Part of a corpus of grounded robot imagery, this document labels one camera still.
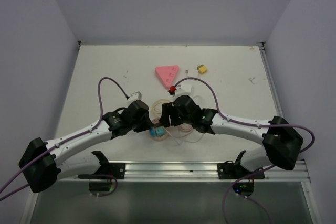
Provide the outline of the pink round socket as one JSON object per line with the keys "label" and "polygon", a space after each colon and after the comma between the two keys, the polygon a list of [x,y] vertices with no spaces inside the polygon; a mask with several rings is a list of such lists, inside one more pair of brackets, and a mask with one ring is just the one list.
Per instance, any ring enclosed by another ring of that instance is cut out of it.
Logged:
{"label": "pink round socket", "polygon": [[166,134],[163,137],[151,137],[151,139],[154,140],[154,141],[157,141],[157,142],[161,142],[161,141],[164,141],[165,139],[167,139],[167,137],[168,137],[168,133],[166,131]]}

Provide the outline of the pink triangular power strip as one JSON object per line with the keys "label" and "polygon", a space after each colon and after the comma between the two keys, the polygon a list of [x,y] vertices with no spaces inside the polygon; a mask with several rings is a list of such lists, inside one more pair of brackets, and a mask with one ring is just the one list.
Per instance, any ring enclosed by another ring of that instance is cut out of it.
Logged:
{"label": "pink triangular power strip", "polygon": [[163,87],[169,89],[179,72],[179,66],[158,66],[155,67],[154,72]]}

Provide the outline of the yellow plug adapter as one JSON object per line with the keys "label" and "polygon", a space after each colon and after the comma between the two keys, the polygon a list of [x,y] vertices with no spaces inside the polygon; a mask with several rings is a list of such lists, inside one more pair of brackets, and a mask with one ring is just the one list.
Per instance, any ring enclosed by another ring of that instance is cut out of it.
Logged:
{"label": "yellow plug adapter", "polygon": [[197,66],[197,71],[199,74],[203,75],[205,73],[207,73],[208,68],[205,65],[198,65]]}

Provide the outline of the blue plug adapter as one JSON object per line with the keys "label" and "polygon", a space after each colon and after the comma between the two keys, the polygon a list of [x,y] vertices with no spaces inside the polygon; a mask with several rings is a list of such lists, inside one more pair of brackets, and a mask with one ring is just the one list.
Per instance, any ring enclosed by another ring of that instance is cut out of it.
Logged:
{"label": "blue plug adapter", "polygon": [[151,136],[151,137],[156,137],[156,132],[155,132],[155,129],[154,129],[154,128],[150,128],[150,129],[149,129],[149,132],[150,132],[150,136]]}

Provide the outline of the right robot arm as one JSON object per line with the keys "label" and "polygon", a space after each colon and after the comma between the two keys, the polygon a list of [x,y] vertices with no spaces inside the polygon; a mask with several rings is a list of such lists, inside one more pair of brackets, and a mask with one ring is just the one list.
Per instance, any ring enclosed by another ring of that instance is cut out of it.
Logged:
{"label": "right robot arm", "polygon": [[234,172],[240,178],[271,165],[293,170],[303,144],[301,135],[282,117],[268,121],[222,115],[219,109],[201,108],[188,95],[163,104],[160,123],[164,127],[188,124],[202,134],[230,135],[258,144],[238,155]]}

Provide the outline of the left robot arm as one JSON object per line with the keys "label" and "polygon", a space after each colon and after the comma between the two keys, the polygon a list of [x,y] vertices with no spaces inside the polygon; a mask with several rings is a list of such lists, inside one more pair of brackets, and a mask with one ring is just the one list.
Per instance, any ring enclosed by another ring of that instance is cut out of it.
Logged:
{"label": "left robot arm", "polygon": [[39,137],[33,139],[18,165],[34,193],[75,175],[94,174],[97,178],[104,178],[109,172],[109,165],[100,151],[93,151],[82,159],[73,156],[130,131],[143,132],[151,127],[149,107],[143,101],[135,100],[122,113],[113,111],[103,115],[98,126],[90,125],[82,131],[46,142]]}

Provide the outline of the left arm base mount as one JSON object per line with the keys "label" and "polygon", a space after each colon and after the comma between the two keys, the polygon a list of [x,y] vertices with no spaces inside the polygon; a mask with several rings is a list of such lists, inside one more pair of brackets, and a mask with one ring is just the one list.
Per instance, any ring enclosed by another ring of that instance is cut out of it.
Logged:
{"label": "left arm base mount", "polygon": [[79,179],[124,179],[125,163],[111,163],[102,151],[92,151],[93,168],[85,166],[85,171],[78,174]]}

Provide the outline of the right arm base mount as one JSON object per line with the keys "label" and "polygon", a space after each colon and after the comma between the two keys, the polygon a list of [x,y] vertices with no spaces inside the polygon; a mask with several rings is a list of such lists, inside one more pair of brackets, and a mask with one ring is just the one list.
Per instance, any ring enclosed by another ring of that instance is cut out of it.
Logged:
{"label": "right arm base mount", "polygon": [[260,168],[251,172],[242,167],[241,160],[245,153],[246,151],[241,151],[234,162],[225,161],[224,163],[218,163],[218,179],[240,179],[256,172],[258,172],[258,174],[253,177],[254,179],[264,179],[265,174],[264,172],[259,172]]}

